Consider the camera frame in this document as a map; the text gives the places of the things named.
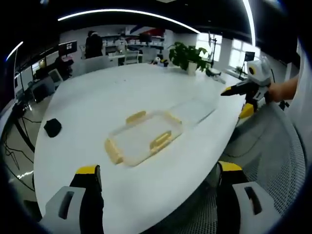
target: curved led light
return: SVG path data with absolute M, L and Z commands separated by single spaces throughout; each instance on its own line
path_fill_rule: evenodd
M 24 42 L 21 41 L 17 46 L 15 46 L 15 48 L 11 51 L 11 53 L 8 55 L 8 57 L 6 57 L 6 62 L 8 61 L 9 57 L 23 44 Z
M 83 12 L 75 13 L 72 15 L 64 16 L 62 18 L 59 18 L 58 21 L 66 20 L 66 19 L 71 18 L 71 17 L 81 16 L 81 15 L 86 15 L 86 14 L 91 14 L 91 13 L 99 13 L 99 12 L 128 12 L 128 13 L 136 13 L 136 14 L 142 14 L 142 15 L 147 15 L 147 16 L 153 16 L 153 17 L 157 17 L 157 18 L 160 18 L 163 20 L 167 20 L 167 21 L 179 24 L 179 25 L 181 25 L 187 29 L 190 29 L 193 32 L 196 32 L 198 34 L 200 33 L 198 30 L 196 30 L 190 26 L 187 26 L 186 24 L 183 24 L 179 21 L 176 21 L 174 19 L 170 19 L 170 18 L 167 18 L 164 16 L 160 16 L 160 15 L 156 15 L 156 14 L 148 13 L 148 12 L 144 12 L 144 11 L 127 10 L 127 9 L 99 9 L 99 10 L 92 10 L 92 11 L 83 11 Z
M 250 8 L 248 0 L 243 0 L 243 3 L 246 8 L 249 26 L 250 26 L 250 32 L 252 34 L 252 45 L 255 47 L 255 30 L 254 30 L 254 19 L 253 19 L 252 10 Z

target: monitor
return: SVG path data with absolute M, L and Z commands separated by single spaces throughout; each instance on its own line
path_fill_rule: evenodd
M 58 45 L 58 55 L 64 56 L 77 51 L 77 41 L 69 41 Z
M 248 61 L 253 61 L 254 60 L 254 52 L 249 52 L 249 51 L 246 51 L 245 52 L 245 60 L 246 62 Z
M 152 42 L 152 36 L 149 34 L 141 33 L 138 38 L 140 42 Z

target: white pot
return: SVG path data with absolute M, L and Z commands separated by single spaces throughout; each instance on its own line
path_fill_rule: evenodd
M 187 73 L 189 74 L 189 76 L 192 76 L 192 77 L 195 76 L 196 68 L 197 68 L 197 63 L 189 62 L 189 67 L 187 69 Z

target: white table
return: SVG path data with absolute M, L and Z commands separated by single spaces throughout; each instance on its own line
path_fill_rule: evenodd
M 109 59 L 121 59 L 121 58 L 124 58 L 125 55 L 113 55 L 113 56 L 108 56 Z
M 226 85 L 204 73 L 133 64 L 88 73 L 62 83 L 39 130 L 35 151 L 36 196 L 42 215 L 48 200 L 68 186 L 76 170 L 100 165 L 106 234 L 137 234 L 181 205 L 217 163 L 235 128 L 243 96 L 221 97 Z M 239 80 L 225 74 L 227 85 Z M 109 132 L 141 110 L 167 110 L 194 95 L 215 98 L 218 108 L 192 130 L 136 167 L 114 165 L 104 150 Z M 46 120 L 62 130 L 49 138 Z

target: person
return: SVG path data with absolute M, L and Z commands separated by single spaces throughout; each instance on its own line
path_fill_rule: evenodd
M 86 59 L 102 56 L 103 41 L 102 38 L 95 31 L 88 32 L 86 40 L 85 56 Z
M 126 46 L 128 45 L 128 43 L 125 38 L 120 37 L 115 41 L 115 45 L 117 46 L 117 50 L 119 51 L 119 53 L 122 54 L 126 52 Z
M 284 83 L 272 83 L 269 97 L 275 102 L 292 100 L 286 113 L 299 135 L 309 166 L 312 163 L 312 70 L 300 42 L 297 53 L 300 55 L 299 74 Z

